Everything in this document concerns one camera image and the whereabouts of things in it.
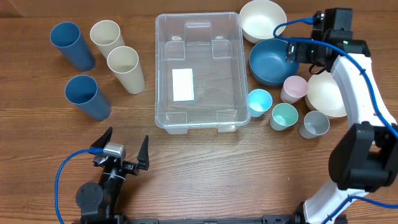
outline white label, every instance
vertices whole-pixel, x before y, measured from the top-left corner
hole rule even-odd
[[[192,68],[173,69],[173,99],[174,101],[193,100]]]

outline white bowl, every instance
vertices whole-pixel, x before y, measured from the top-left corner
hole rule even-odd
[[[311,76],[305,102],[310,110],[322,112],[330,119],[347,115],[340,89],[329,72]]]
[[[284,10],[278,4],[268,0],[248,2],[239,15],[244,38],[254,44],[260,40],[274,38],[274,29],[287,20]],[[276,34],[280,35],[284,29],[284,26],[279,28]]]

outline small cup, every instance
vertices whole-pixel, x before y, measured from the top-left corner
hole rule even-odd
[[[116,47],[108,55],[108,67],[132,94],[144,90],[145,80],[137,52],[131,47]]]
[[[124,46],[119,25],[109,20],[97,22],[90,30],[90,38],[105,59],[113,49]]]
[[[308,83],[300,76],[288,77],[280,93],[280,99],[284,103],[295,103],[308,92]]]
[[[249,106],[251,116],[258,118],[272,106],[272,97],[262,89],[253,90],[249,94]]]
[[[299,113],[296,108],[288,103],[279,103],[272,110],[272,117],[269,121],[275,131],[282,131],[297,122]]]
[[[298,132],[303,138],[311,139],[328,132],[330,127],[329,119],[319,111],[311,111],[304,117]]]
[[[111,106],[98,88],[97,82],[88,75],[73,77],[65,87],[65,96],[69,102],[98,121],[111,114]]]
[[[90,71],[95,66],[79,27],[72,22],[56,25],[50,34],[51,43],[81,72]]]

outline table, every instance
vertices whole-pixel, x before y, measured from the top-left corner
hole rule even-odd
[[[288,14],[288,21],[313,12]],[[57,169],[71,153],[85,149],[109,126],[112,142],[124,144],[126,159],[135,161],[149,135],[148,171],[128,176],[119,209],[130,218],[234,218],[287,214],[311,197],[328,178],[328,158],[348,130],[346,118],[331,120],[327,135],[307,140],[298,127],[309,112],[304,100],[295,106],[299,121],[277,132],[269,126],[271,113],[235,133],[215,129],[189,130],[173,136],[154,122],[155,17],[42,17],[0,19],[0,223],[57,223],[53,185]],[[146,87],[129,94],[107,68],[91,42],[91,26],[111,19],[120,26],[126,45],[137,50]],[[52,27],[62,21],[77,23],[96,66],[91,75],[112,104],[111,116],[97,122],[64,97],[69,79],[82,74],[49,41]],[[355,39],[371,49],[373,73],[385,104],[398,118],[398,12],[356,12]],[[308,37],[310,26],[288,27],[285,36]],[[246,61],[253,45],[244,42]],[[308,79],[308,65],[299,75]],[[249,91],[265,88],[280,103],[280,88],[255,82],[248,69]],[[65,223],[78,221],[78,188],[97,182],[101,169],[93,156],[80,155],[64,168],[60,179],[60,210]],[[369,196],[398,203],[398,184]],[[356,202],[349,209],[350,223],[396,223],[398,213]]]

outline pink cup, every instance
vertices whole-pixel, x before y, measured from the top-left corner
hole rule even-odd
[[[308,83],[300,76],[288,77],[284,82],[284,87],[280,93],[280,99],[284,103],[295,103],[308,92]]]

